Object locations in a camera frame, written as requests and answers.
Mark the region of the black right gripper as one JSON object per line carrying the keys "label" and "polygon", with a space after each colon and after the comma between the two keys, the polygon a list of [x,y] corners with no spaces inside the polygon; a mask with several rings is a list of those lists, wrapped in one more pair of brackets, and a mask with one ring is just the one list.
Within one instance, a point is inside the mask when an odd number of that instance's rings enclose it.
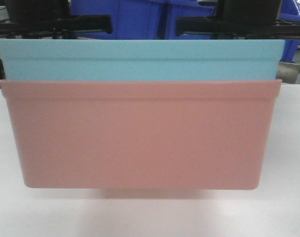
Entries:
{"label": "black right gripper", "polygon": [[280,18],[280,0],[220,0],[209,17],[178,17],[176,35],[300,40],[300,21]]}

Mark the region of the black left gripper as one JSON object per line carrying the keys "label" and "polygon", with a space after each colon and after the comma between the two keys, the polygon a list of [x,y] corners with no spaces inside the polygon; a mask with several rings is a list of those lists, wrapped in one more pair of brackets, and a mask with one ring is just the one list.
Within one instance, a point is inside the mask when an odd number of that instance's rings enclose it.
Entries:
{"label": "black left gripper", "polygon": [[110,15],[71,15],[70,0],[0,0],[0,39],[75,39],[113,32]]}

